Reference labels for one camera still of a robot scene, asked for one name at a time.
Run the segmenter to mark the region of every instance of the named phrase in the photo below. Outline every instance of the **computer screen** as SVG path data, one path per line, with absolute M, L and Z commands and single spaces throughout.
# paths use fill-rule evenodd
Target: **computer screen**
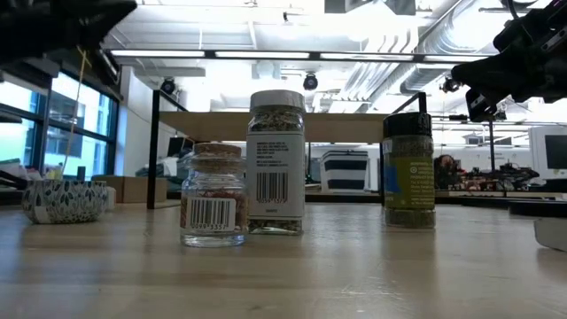
M 549 169 L 567 169 L 567 136 L 546 135 L 546 157 Z

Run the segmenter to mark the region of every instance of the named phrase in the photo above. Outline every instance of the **table surface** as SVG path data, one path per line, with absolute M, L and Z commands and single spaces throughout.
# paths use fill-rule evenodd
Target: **table surface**
M 567 253 L 506 211 L 438 206 L 436 231 L 376 205 L 307 205 L 302 237 L 198 249 L 178 209 L 30 225 L 0 212 L 1 318 L 567 318 Z

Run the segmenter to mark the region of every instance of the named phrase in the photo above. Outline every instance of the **black lid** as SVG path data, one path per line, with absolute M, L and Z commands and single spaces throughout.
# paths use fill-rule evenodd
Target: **black lid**
M 384 119 L 384 138 L 404 135 L 431 136 L 431 116 L 428 113 L 398 113 Z

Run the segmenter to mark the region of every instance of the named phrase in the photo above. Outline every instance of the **patterned bowl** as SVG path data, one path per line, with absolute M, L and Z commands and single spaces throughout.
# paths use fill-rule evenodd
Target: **patterned bowl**
M 93 222 L 107 198 L 106 182 L 30 181 L 21 205 L 33 223 Z

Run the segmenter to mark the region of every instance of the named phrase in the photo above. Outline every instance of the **glass jar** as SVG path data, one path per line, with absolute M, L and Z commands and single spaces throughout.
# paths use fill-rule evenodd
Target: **glass jar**
M 399 113 L 384 119 L 384 221 L 412 229 L 435 227 L 431 116 Z
M 182 244 L 224 247 L 244 243 L 247 196 L 241 153 L 233 145 L 195 145 L 189 159 L 193 173 L 182 186 Z
M 252 234 L 299 235 L 305 210 L 305 99 L 274 89 L 251 97 L 246 184 Z

